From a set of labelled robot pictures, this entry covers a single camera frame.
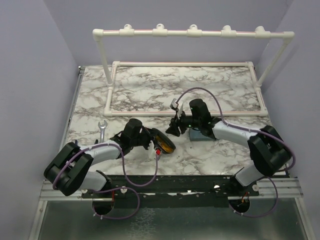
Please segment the black glasses case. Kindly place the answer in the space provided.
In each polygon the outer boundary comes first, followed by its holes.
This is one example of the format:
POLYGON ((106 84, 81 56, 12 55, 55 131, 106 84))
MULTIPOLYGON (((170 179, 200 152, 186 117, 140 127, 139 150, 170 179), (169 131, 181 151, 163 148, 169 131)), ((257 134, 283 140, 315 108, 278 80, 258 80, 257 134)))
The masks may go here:
POLYGON ((162 154, 172 154, 176 150, 175 144, 160 130, 157 128, 151 128, 150 135, 151 141, 154 144, 156 150, 159 150, 162 154))

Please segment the orange plastic sunglasses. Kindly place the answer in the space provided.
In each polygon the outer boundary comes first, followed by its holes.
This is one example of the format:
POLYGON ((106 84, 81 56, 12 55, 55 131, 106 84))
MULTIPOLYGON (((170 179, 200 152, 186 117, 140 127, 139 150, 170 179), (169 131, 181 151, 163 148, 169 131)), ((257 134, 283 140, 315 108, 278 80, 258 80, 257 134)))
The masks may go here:
POLYGON ((171 147, 168 143, 166 143, 161 137, 156 137, 157 143, 161 150, 166 154, 171 154, 174 151, 174 148, 171 147))

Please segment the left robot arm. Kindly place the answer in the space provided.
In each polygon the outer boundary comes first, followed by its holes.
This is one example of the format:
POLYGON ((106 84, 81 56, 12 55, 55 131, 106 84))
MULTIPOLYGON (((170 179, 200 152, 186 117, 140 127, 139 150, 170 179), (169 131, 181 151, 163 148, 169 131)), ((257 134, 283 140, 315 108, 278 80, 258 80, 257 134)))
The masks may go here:
POLYGON ((159 130, 143 126, 131 118, 124 129, 102 143, 80 147, 67 143, 44 170, 44 177, 54 190, 70 196, 77 190, 88 190, 97 196, 106 197, 111 191, 111 179, 102 171, 90 171, 94 163, 123 158, 135 147, 148 150, 157 145, 159 130))

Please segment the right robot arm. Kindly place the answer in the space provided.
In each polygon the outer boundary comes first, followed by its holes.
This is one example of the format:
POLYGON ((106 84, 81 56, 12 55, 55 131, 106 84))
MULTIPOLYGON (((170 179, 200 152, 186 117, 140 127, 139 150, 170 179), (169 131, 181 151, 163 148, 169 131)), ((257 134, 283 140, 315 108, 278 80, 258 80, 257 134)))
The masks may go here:
POLYGON ((242 126, 231 126, 222 118, 211 116, 207 104, 200 98, 190 101, 189 106, 191 115, 186 115, 183 105, 173 99, 170 108, 175 116, 165 131, 167 134, 179 137, 188 131, 191 141, 225 140, 249 149, 252 162, 234 174, 229 184, 234 195, 240 196, 253 182, 274 175, 292 158, 274 127, 266 125, 246 130, 242 126))

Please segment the blue-grey glasses case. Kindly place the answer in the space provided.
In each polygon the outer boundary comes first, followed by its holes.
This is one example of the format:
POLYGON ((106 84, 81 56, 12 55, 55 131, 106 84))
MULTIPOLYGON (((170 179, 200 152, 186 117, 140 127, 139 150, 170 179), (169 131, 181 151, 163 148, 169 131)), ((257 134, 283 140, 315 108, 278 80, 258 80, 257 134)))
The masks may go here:
POLYGON ((188 136, 191 142, 214 141, 214 139, 208 136, 205 136, 199 130, 194 130, 194 129, 189 129, 188 136))

